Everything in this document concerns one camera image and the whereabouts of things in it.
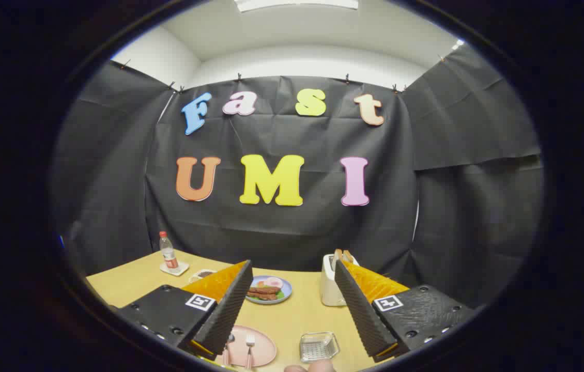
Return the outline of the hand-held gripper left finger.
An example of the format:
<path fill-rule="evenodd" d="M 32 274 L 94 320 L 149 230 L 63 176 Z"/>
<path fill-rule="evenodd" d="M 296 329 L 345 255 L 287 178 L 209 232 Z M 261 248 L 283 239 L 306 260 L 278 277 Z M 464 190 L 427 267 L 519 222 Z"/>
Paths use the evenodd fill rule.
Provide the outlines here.
<path fill-rule="evenodd" d="M 252 269 L 244 260 L 181 288 L 160 285 L 116 313 L 172 348 L 213 361 L 244 304 Z"/>

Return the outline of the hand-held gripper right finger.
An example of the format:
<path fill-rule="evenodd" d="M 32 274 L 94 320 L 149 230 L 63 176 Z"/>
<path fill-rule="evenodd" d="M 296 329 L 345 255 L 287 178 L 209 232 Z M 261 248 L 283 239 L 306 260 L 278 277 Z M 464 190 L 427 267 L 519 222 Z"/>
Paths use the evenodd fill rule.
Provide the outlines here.
<path fill-rule="evenodd" d="M 436 343 L 475 313 L 431 285 L 408 288 L 346 260 L 335 264 L 334 279 L 374 362 Z"/>

